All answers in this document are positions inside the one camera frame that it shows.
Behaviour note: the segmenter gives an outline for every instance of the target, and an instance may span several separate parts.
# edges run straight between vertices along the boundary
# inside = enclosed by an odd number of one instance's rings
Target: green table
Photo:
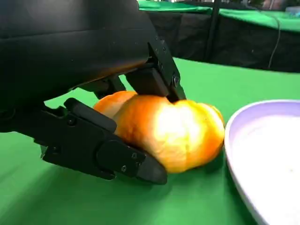
[[[189,99],[217,106],[226,120],[258,100],[300,98],[300,76],[176,60]],[[88,105],[93,94],[68,97]],[[108,182],[50,165],[20,134],[0,134],[0,224],[3,225],[254,225],[236,192],[222,153],[214,162],[171,175],[165,186],[119,177]]]

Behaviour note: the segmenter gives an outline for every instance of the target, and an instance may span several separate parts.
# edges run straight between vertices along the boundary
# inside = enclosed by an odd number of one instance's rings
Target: screw
[[[125,171],[126,171],[126,166],[124,165],[124,166],[122,166],[122,168],[121,168],[121,171],[124,173]]]
[[[178,84],[179,84],[180,78],[178,78],[177,76],[173,75],[173,86],[175,88],[177,88]]]
[[[137,158],[137,154],[136,153],[132,153],[131,158],[136,159]]]
[[[68,124],[69,126],[74,126],[75,123],[76,123],[76,119],[75,119],[75,118],[69,118],[69,119],[67,120],[67,124]]]

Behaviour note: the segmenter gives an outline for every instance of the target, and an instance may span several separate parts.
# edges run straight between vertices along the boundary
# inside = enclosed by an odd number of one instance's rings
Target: black fabric
[[[210,15],[148,12],[157,30],[170,48],[172,56],[202,61],[210,27]]]
[[[278,30],[219,17],[211,63],[268,69]],[[300,33],[281,31],[270,70],[300,72]]]
[[[174,57],[203,61],[210,15],[147,12]],[[210,63],[268,69],[278,30],[219,15]],[[300,33],[281,31],[270,70],[300,72]]]

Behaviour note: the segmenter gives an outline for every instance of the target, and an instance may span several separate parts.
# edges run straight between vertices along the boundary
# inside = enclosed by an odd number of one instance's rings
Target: black robotic finger
[[[150,183],[166,184],[168,182],[168,175],[165,168],[154,157],[149,154],[146,154],[146,156],[136,177]]]

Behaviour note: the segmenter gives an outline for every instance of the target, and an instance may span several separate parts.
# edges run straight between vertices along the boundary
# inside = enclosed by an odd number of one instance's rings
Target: cable
[[[277,23],[277,29],[278,29],[278,36],[277,36],[277,41],[276,41],[276,44],[275,44],[275,47],[272,51],[272,54],[270,56],[270,59],[269,59],[269,64],[268,64],[268,69],[271,68],[271,65],[272,65],[272,61],[273,61],[273,57],[274,57],[274,54],[277,50],[277,47],[278,47],[278,44],[279,44],[279,41],[280,41],[280,36],[281,36],[281,26],[280,26],[280,21],[275,17],[275,16],[272,16],[272,15],[268,15],[268,14],[265,14],[263,13],[261,10],[259,10],[258,8],[255,8],[255,7],[252,7],[252,6],[249,6],[248,4],[245,4],[245,6],[249,9],[253,9],[269,18],[272,18],[272,19],[275,19],[276,23]]]

